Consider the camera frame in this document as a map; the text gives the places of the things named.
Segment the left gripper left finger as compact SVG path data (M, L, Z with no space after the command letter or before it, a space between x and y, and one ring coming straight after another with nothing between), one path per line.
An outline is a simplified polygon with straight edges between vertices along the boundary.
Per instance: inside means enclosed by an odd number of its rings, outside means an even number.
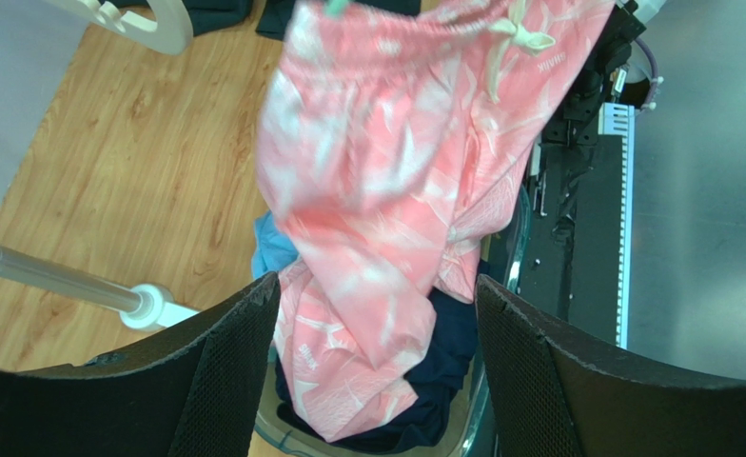
M221 304L81 366L0 370L0 456L245 456L280 286Z

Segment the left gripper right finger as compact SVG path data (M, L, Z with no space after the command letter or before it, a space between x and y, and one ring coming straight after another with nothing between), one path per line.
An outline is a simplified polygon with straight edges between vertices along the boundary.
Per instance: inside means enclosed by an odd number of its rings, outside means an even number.
M746 456L746 381L606 343L488 276L476 308L505 456Z

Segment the pink patterned shorts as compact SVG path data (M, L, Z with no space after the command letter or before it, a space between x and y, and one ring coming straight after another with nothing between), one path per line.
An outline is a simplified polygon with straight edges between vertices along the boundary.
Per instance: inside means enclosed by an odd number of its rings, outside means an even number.
M439 290L474 300L482 239L611 1L443 1L417 16L293 10L258 122L257 183L297 250L273 337L293 409L327 442L413 406Z

